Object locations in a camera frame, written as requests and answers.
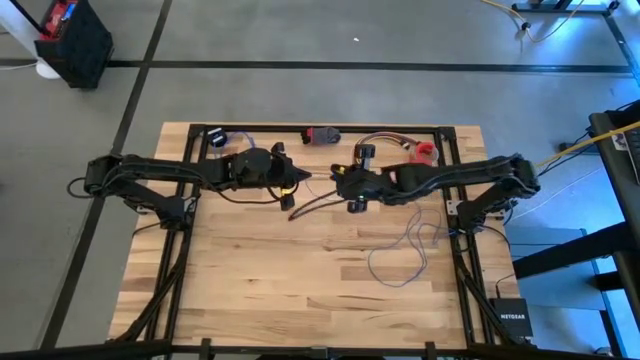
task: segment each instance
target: blue cable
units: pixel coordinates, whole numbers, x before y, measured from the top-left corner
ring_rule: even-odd
[[[417,234],[417,238],[418,238],[418,245],[414,244],[413,240],[411,240],[411,230],[420,223],[420,219],[422,219],[422,212],[424,211],[435,211],[436,213],[438,213],[438,225],[433,225],[433,224],[429,224],[429,223],[421,223],[418,226],[418,231],[416,232]],[[414,223],[414,219],[415,217],[418,216],[418,220]],[[427,253],[424,249],[424,244],[422,242],[422,236],[420,235],[420,230],[422,230],[422,228],[424,226],[431,226],[433,228],[435,228],[435,232],[433,233],[433,240],[432,240],[432,244],[437,244],[438,243],[438,230],[442,229],[441,227],[442,224],[442,214],[440,214],[439,211],[435,210],[435,209],[421,209],[418,206],[418,211],[413,214],[413,216],[411,216],[411,218],[409,219],[409,221],[407,222],[407,226],[405,228],[404,233],[402,234],[402,236],[400,236],[398,238],[398,240],[396,240],[393,244],[391,245],[385,245],[385,246],[380,246],[377,248],[372,249],[369,252],[369,255],[367,256],[367,267],[369,268],[369,272],[371,273],[371,276],[373,276],[374,279],[376,279],[376,281],[378,281],[380,284],[385,285],[385,286],[389,286],[389,287],[394,287],[394,288],[401,288],[405,285],[407,285],[408,283],[414,281],[415,279],[417,279],[422,272],[427,268]],[[452,235],[454,233],[456,233],[455,230],[453,229],[449,229],[449,235]],[[388,250],[391,248],[394,248],[396,246],[398,246],[398,244],[404,239],[407,238],[407,240],[409,240],[409,243],[411,244],[411,247],[414,248],[416,250],[416,252],[418,253],[418,255],[420,256],[420,266],[418,267],[418,270],[416,270],[415,274],[413,274],[409,279],[405,280],[404,282],[402,282],[401,284],[391,284],[388,282],[385,282],[384,280],[380,279],[378,277],[378,275],[376,274],[376,272],[373,270],[373,266],[371,265],[371,258],[373,257],[373,253],[375,253],[378,250]]]
[[[232,132],[229,133],[229,135],[227,136],[227,143],[229,141],[231,141],[231,139],[236,136],[237,134],[242,134],[244,136],[247,137],[247,140],[249,140],[249,145],[251,146],[251,148],[256,147],[256,142],[253,140],[253,138],[251,137],[251,135],[249,135],[246,131],[236,131],[236,132]],[[218,158],[218,153],[216,153],[216,149],[220,149],[220,156],[222,156],[222,153],[224,152],[224,145],[220,146],[219,148],[213,148],[213,158],[217,159]]]

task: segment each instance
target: wood grain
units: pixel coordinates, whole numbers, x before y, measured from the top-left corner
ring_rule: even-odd
[[[155,157],[180,160],[188,127],[188,123],[165,123]],[[478,126],[459,126],[456,131],[463,162],[486,159]],[[257,146],[264,148],[283,141],[294,164],[314,173],[307,184],[300,185],[295,195],[298,205],[315,198],[314,193],[335,189],[328,179],[329,165],[350,164],[354,143],[362,136],[343,134],[338,145],[309,147],[301,144],[297,133],[251,135]],[[431,140],[426,135],[413,136]],[[248,146],[244,137],[237,136],[225,147],[225,153]],[[392,144],[377,142],[376,146],[375,167],[407,161],[407,153]],[[450,155],[443,155],[451,163]],[[175,191],[173,183],[150,181],[148,185],[166,195]],[[487,187],[470,186],[469,196],[478,196]],[[262,190],[226,195],[241,200],[270,199]],[[208,337],[221,346],[420,348],[426,341],[435,341],[438,348],[464,348],[445,229],[422,228],[427,269],[402,288],[378,283],[367,267],[369,251],[396,241],[417,206],[425,210],[422,222],[446,226],[440,192],[417,205],[390,207],[371,202],[368,212],[351,215],[342,204],[294,222],[287,221],[287,214],[277,204],[231,204],[217,194],[204,192],[174,342],[198,345],[201,338]],[[137,226],[155,221],[155,216],[141,216]],[[504,230],[497,221],[488,224]],[[151,298],[164,234],[153,228],[133,239],[110,337],[124,331]],[[415,231],[412,238],[417,238]],[[478,234],[477,242],[485,287],[492,295],[495,282],[513,272],[509,251],[502,237],[493,232]],[[373,256],[378,276],[395,284],[409,278],[420,264],[420,257],[406,239],[396,248]],[[513,278],[500,285],[503,296],[518,296]],[[166,315],[166,302],[164,305],[162,313]],[[479,337],[476,306],[472,313]],[[161,332],[165,321],[161,316]]]

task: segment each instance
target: netgear logo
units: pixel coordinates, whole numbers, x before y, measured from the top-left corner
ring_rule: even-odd
[[[524,320],[523,314],[500,314],[500,318],[504,320]]]

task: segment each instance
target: yellow cable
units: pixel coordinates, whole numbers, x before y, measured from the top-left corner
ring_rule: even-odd
[[[576,150],[578,150],[578,149],[581,149],[581,148],[583,148],[583,147],[585,147],[585,146],[587,146],[587,145],[593,144],[593,143],[598,142],[598,141],[600,141],[600,140],[604,140],[604,139],[606,139],[606,138],[610,138],[610,137],[612,137],[613,135],[617,135],[617,134],[623,133],[623,132],[625,132],[625,131],[629,131],[629,130],[631,130],[631,129],[635,129],[635,128],[637,128],[637,127],[640,127],[640,121],[636,121],[636,122],[634,122],[634,123],[633,123],[633,124],[631,124],[631,125],[627,125],[627,126],[625,126],[625,127],[621,127],[620,129],[617,129],[617,130],[609,131],[609,132],[608,132],[608,133],[606,133],[606,134],[598,135],[598,136],[596,136],[596,137],[594,137],[594,138],[591,138],[591,139],[589,139],[589,140],[585,140],[585,141],[583,141],[583,142],[581,142],[581,143],[578,143],[578,144],[576,144],[576,145],[574,145],[574,146],[571,146],[571,147],[569,147],[569,148],[565,149],[564,151],[561,151],[561,152],[559,152],[559,153],[557,153],[557,154],[553,155],[552,157],[548,158],[547,160],[545,160],[545,161],[543,161],[543,162],[541,162],[541,163],[537,164],[536,166],[537,166],[537,167],[545,166],[545,165],[547,165],[548,163],[552,162],[553,160],[558,159],[558,158],[560,158],[560,157],[563,157],[563,156],[567,155],[567,154],[568,154],[568,153],[570,153],[570,152],[576,151]]]
[[[510,13],[510,14],[515,15],[515,16],[516,16],[516,17],[518,17],[520,20],[522,20],[522,22],[523,22],[523,23],[528,22],[528,21],[527,21],[527,19],[525,19],[524,17],[522,17],[522,15],[520,15],[520,13],[518,13],[517,11],[513,10],[513,9],[512,9],[512,8],[510,8],[510,7],[504,6],[504,5],[502,5],[502,4],[495,3],[495,2],[493,2],[493,1],[491,1],[491,0],[480,0],[480,1],[482,1],[482,2],[483,2],[483,3],[485,3],[485,4],[489,4],[489,5],[495,6],[495,7],[497,7],[497,8],[500,8],[500,9],[502,9],[502,10],[507,11],[507,12],[508,12],[508,13]],[[569,16],[568,16],[566,19],[564,19],[564,21],[563,21],[560,25],[558,25],[555,29],[553,29],[553,31],[551,31],[551,32],[550,32],[550,33],[548,33],[547,35],[545,35],[545,36],[541,37],[540,39],[536,39],[536,38],[534,38],[534,37],[531,35],[531,32],[529,31],[529,29],[526,29],[527,36],[529,36],[529,39],[531,39],[531,42],[534,42],[534,43],[543,42],[543,41],[545,41],[546,39],[548,39],[549,37],[551,37],[551,35],[555,34],[558,30],[560,30],[560,28],[561,28],[562,26],[564,26],[564,24],[565,24],[567,21],[569,21],[569,19],[571,19],[571,18],[573,17],[573,15],[575,15],[575,14],[576,14],[576,12],[578,12],[578,9],[580,9],[580,6],[582,6],[582,4],[584,3],[584,1],[585,1],[585,0],[581,0],[581,1],[580,1],[580,3],[578,3],[578,5],[576,6],[576,8],[571,12],[571,14],[569,14]]]

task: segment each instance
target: black equipment rack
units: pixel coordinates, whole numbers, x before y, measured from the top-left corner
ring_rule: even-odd
[[[196,150],[196,142],[202,134],[208,130],[218,128],[220,125],[209,124],[192,124],[189,128],[187,142],[183,154],[183,161],[189,162]],[[304,126],[298,125],[224,125],[225,130],[228,131],[247,131],[247,132],[295,132],[299,133],[304,130]],[[342,133],[370,133],[383,130],[382,128],[371,126],[336,126]],[[458,148],[458,142],[456,138],[456,131],[454,127],[385,127],[385,131],[394,131],[400,133],[413,133],[413,134],[427,134],[434,137],[434,143],[441,154],[444,154],[444,143],[448,143],[451,150],[451,157],[453,164],[460,164],[460,152]],[[209,150],[209,143],[207,141],[201,141],[198,149],[198,160],[204,159]],[[447,165],[444,156],[441,156],[438,160],[439,166]],[[184,196],[186,190],[186,184],[180,182],[176,187],[176,194]],[[455,191],[458,193],[460,200],[467,200],[467,193],[464,186],[456,187]],[[452,199],[452,191],[450,188],[445,188],[443,192],[443,201]],[[200,193],[200,188],[193,186],[190,196],[197,197]],[[449,226],[455,220],[451,215],[447,216],[447,223]],[[174,353],[190,353],[199,354],[200,360],[212,360],[216,354],[260,354],[260,355],[298,355],[308,356],[313,359],[329,359],[339,356],[416,356],[426,360],[435,360],[438,357],[460,357],[460,358],[477,358],[477,359],[601,359],[599,355],[585,355],[575,354],[570,352],[552,351],[552,350],[540,350],[529,345],[497,345],[493,336],[493,329],[490,324],[489,318],[491,313],[487,313],[486,310],[480,306],[480,319],[483,331],[484,343],[476,341],[474,334],[474,328],[471,318],[470,302],[467,294],[467,287],[470,286],[465,283],[465,280],[461,276],[456,276],[456,284],[458,289],[460,311],[462,315],[463,331],[467,344],[466,349],[437,349],[433,342],[425,343],[422,349],[370,349],[370,348],[331,348],[331,347],[241,347],[241,346],[215,346],[212,345],[211,339],[202,339],[200,345],[173,345],[173,337],[175,333],[175,326],[178,318],[180,295],[182,291],[183,279],[186,268],[186,259],[189,253],[189,247],[191,245],[191,236],[193,232],[193,220],[189,224],[188,228],[183,232],[182,242],[180,244],[179,255],[171,266],[170,261],[172,258],[172,250],[176,241],[178,231],[167,231],[165,237],[165,244],[158,268],[158,276],[156,279],[155,295],[149,301],[149,304],[145,307],[138,320],[134,321],[132,327],[125,332],[122,336],[115,340],[109,340],[104,344],[87,345],[87,346],[74,346],[65,348],[55,348],[58,335],[64,323],[66,312],[70,305],[72,297],[60,296],[56,303],[56,310],[52,315],[47,331],[45,334],[45,341],[43,346],[39,350],[21,351],[13,353],[0,354],[0,360],[7,359],[93,359],[93,360],[107,360],[107,359],[142,359],[150,358],[152,356],[165,355],[165,359],[170,359]],[[471,266],[471,273],[473,279],[467,279],[475,283],[476,295],[478,289],[484,297],[484,283],[482,279],[482,270],[480,268],[480,260],[478,256],[478,250],[474,235],[465,235],[468,245],[469,264]],[[464,259],[462,252],[460,251],[459,238],[455,235],[450,235],[450,243],[452,247],[452,261],[455,264],[456,272],[460,274],[461,271],[467,272],[464,265]],[[76,249],[76,253],[83,251],[83,249]],[[73,279],[79,277],[80,269],[77,271],[69,272],[65,279],[65,285],[67,282],[73,282]],[[169,304],[169,310],[167,313],[168,319],[164,329],[164,334],[161,339],[156,339],[156,329],[158,325],[159,317],[159,305],[166,296],[166,294],[172,290],[171,300]],[[138,341],[137,339],[141,335],[143,328],[146,328],[144,334],[144,340]]]

